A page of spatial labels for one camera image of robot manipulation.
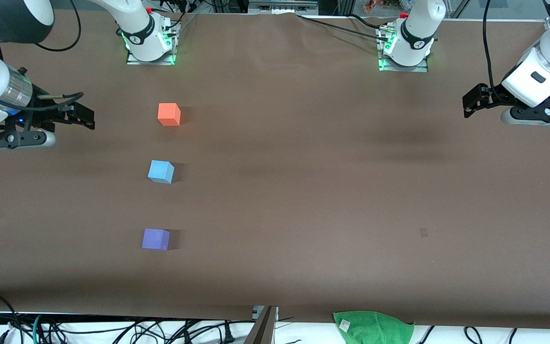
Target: brown paper sheet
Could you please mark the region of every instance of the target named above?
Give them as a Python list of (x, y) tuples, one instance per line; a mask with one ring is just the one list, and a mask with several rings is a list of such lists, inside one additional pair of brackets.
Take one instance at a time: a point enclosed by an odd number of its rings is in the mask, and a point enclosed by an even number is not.
[[(479, 22), (443, 22), (430, 72), (400, 74), (371, 39), (293, 15), (199, 15), (175, 66), (126, 66), (113, 19), (81, 17), (69, 52), (4, 45), (96, 118), (0, 152), (0, 293), (18, 310), (550, 327), (550, 128), (463, 118), (487, 81)], [(74, 21), (58, 11), (44, 45)], [(499, 78), (543, 26), (488, 30)], [(183, 125), (161, 126), (159, 102)], [(177, 182), (147, 179), (151, 159)], [(180, 231), (179, 248), (143, 250), (144, 228)]]

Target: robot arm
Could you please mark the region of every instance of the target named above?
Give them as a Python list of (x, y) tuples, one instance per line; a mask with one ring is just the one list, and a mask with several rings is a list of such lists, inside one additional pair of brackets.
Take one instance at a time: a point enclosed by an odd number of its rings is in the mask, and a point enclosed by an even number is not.
[[(149, 13), (141, 0), (91, 0), (114, 17), (127, 48), (140, 61), (159, 59), (172, 49), (170, 19)], [(54, 24), (50, 0), (0, 0), (0, 42), (40, 43)], [(72, 100), (62, 104), (0, 60), (0, 148), (52, 146), (54, 124), (94, 129), (94, 112)], [(17, 131), (16, 126), (24, 128)]]
[[(550, 14), (550, 3), (543, 0)], [(507, 124), (550, 125), (550, 29), (522, 55), (501, 85), (479, 84), (464, 98), (465, 117), (479, 109), (512, 106), (502, 114)]]

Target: green cloth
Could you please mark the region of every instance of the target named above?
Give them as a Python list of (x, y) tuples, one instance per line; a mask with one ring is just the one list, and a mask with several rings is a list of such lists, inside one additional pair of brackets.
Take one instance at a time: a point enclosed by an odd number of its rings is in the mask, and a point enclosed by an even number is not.
[(347, 344), (409, 344), (415, 325), (377, 312), (334, 313)]

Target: cube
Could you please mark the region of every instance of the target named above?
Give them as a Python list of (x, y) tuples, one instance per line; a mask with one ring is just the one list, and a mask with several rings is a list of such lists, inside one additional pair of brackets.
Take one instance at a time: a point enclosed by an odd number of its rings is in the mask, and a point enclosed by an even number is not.
[(181, 118), (180, 107), (175, 103), (161, 103), (159, 104), (159, 121), (162, 125), (179, 126)]
[(153, 160), (150, 164), (148, 178), (155, 183), (170, 184), (173, 180), (173, 172), (175, 167), (168, 161)]
[(147, 250), (168, 250), (169, 231), (164, 229), (146, 229), (144, 231), (144, 242), (141, 244), (141, 248)]

